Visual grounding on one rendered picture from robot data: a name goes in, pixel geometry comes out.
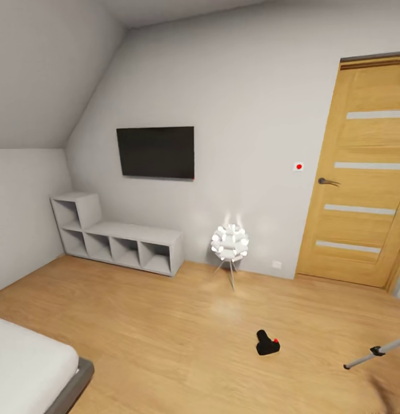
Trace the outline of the digital camera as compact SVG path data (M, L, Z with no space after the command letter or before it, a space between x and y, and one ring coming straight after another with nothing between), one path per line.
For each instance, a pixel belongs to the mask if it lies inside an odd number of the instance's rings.
M277 340L272 341L266 334L265 330L259 330L257 337L260 342L257 344L257 351L260 355L268 355L280 350L280 344Z

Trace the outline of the camera tripod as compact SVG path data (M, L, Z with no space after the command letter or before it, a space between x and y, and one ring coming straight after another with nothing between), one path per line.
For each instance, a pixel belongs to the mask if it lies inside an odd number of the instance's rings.
M394 341L390 344L387 344L384 347L380 347L380 346L373 347L373 348L370 349L372 351L372 354L367 355L364 358L359 359L357 361L354 361L349 365L344 365L344 368L349 370L349 369L351 369L351 367L359 365L359 364L361 364L365 361L368 361L369 359L372 359L374 357L382 357L383 355L385 355L386 352L388 352L390 350L393 350L397 347L400 347L400 339L398 339L398 340L396 340L396 341Z

